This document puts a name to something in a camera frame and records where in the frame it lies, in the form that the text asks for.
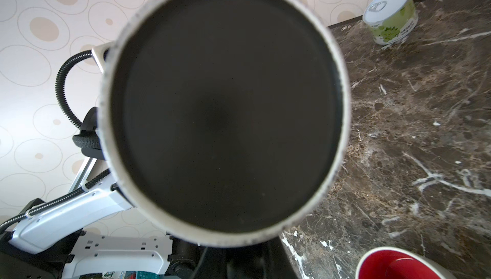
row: metal rod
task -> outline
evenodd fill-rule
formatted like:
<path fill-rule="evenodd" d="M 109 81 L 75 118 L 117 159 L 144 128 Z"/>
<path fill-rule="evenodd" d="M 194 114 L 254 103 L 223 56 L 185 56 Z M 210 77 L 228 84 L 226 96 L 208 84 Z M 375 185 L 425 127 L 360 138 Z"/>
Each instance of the metal rod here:
<path fill-rule="evenodd" d="M 85 160 L 83 160 L 82 166 L 80 166 L 80 169 L 77 172 L 77 176 L 75 177 L 75 180 L 73 180 L 72 186 L 70 187 L 70 190 L 68 192 L 76 190 L 77 188 L 79 188 L 80 184 L 87 180 L 96 161 L 97 159 L 95 158 L 85 157 Z"/>

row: wall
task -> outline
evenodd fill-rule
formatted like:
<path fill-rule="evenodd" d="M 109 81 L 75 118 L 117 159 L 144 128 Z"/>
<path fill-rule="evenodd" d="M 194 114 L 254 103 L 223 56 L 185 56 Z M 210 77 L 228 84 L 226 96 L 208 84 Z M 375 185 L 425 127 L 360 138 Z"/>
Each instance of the wall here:
<path fill-rule="evenodd" d="M 71 55 L 114 40 L 147 0 L 0 1 L 0 221 L 4 221 L 35 197 L 51 200 L 67 193 L 82 163 L 71 140 L 76 128 L 54 96 L 58 68 Z M 361 15 L 371 0 L 301 1 L 331 25 Z M 79 118 L 96 104 L 100 81 L 92 60 L 70 72 L 66 94 Z M 89 229 L 116 236 L 162 234 L 135 209 Z"/>

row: marble countertop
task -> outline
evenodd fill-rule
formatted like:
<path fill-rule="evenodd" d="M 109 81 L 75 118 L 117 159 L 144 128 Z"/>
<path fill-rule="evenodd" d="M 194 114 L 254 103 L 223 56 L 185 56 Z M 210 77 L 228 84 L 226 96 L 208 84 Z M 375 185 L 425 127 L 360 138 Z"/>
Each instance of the marble countertop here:
<path fill-rule="evenodd" d="M 392 46 L 375 44 L 362 22 L 332 30 L 353 125 L 330 193 L 282 236 L 301 279 L 354 278 L 380 246 L 457 279 L 491 278 L 491 0 L 416 9 L 417 27 Z"/>

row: green can label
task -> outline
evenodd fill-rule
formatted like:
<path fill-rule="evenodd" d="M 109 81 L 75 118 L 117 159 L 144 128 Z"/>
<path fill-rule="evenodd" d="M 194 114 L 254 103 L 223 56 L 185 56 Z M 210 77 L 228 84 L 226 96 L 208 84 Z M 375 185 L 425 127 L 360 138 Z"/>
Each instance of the green can label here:
<path fill-rule="evenodd" d="M 369 25 L 373 38 L 376 43 L 384 45 L 393 43 L 416 27 L 418 13 L 414 7 L 414 2 L 408 0 L 406 4 L 395 14 L 374 25 Z"/>

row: red bowl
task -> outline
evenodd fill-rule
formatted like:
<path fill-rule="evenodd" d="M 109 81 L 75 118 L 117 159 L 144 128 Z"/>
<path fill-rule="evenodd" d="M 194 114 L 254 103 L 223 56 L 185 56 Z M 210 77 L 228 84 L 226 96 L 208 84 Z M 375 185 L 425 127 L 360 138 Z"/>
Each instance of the red bowl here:
<path fill-rule="evenodd" d="M 358 263 L 356 279 L 456 279 L 439 264 L 394 247 L 378 247 Z"/>

